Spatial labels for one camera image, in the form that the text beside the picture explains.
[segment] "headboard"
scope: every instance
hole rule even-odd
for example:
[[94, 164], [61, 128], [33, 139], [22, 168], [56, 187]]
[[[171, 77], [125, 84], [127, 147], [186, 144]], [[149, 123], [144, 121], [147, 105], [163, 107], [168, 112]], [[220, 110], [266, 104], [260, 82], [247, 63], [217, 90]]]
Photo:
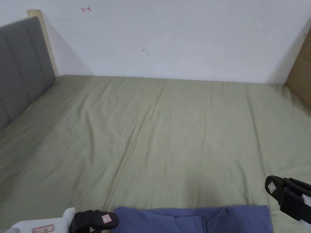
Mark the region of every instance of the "headboard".
[[0, 28], [0, 131], [54, 81], [55, 73], [37, 17]]

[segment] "blue cloth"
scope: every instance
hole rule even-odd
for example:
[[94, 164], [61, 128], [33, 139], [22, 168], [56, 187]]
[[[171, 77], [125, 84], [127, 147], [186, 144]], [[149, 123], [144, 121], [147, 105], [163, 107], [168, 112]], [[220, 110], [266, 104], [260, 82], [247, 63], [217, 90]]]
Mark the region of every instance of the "blue cloth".
[[114, 211], [119, 226], [112, 233], [273, 233], [267, 206]]

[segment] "bed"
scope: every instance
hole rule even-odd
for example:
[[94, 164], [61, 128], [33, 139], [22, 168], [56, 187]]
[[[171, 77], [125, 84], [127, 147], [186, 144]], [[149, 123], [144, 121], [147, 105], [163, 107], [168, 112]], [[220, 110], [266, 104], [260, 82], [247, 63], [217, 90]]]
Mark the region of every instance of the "bed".
[[[138, 77], [55, 79], [39, 20], [13, 25], [20, 29], [9, 32], [26, 32], [29, 43], [8, 45], [15, 68], [8, 68], [6, 59], [0, 62], [2, 69], [19, 71], [0, 78], [2, 228], [59, 217], [68, 207], [251, 204], [269, 207], [275, 232], [303, 231], [264, 188], [268, 175], [311, 183], [311, 112], [287, 87]], [[12, 50], [19, 46], [30, 49]], [[35, 56], [28, 65], [36, 61], [36, 66], [23, 70], [30, 53]], [[10, 75], [22, 79], [12, 83]], [[12, 93], [16, 98], [7, 100]]]

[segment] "label sticker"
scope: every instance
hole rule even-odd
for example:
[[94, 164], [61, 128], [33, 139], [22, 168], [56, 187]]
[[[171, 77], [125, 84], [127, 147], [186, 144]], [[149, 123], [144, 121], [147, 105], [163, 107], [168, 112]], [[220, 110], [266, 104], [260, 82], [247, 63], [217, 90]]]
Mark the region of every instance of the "label sticker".
[[51, 231], [54, 231], [54, 225], [41, 226], [32, 229], [32, 233], [47, 233]]
[[271, 182], [269, 185], [268, 185], [268, 189], [270, 191], [270, 193], [272, 194], [274, 192], [274, 190], [276, 190], [276, 187], [274, 185], [273, 182]]
[[108, 222], [112, 221], [109, 214], [106, 214], [106, 215], [102, 216], [101, 218], [103, 219], [104, 223], [108, 223]]

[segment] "cardboard box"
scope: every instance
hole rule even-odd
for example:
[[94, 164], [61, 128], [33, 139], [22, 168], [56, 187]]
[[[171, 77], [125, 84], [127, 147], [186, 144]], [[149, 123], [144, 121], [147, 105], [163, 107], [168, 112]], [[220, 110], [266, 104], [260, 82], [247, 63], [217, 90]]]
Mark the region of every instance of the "cardboard box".
[[311, 110], [311, 31], [304, 41], [285, 85]]

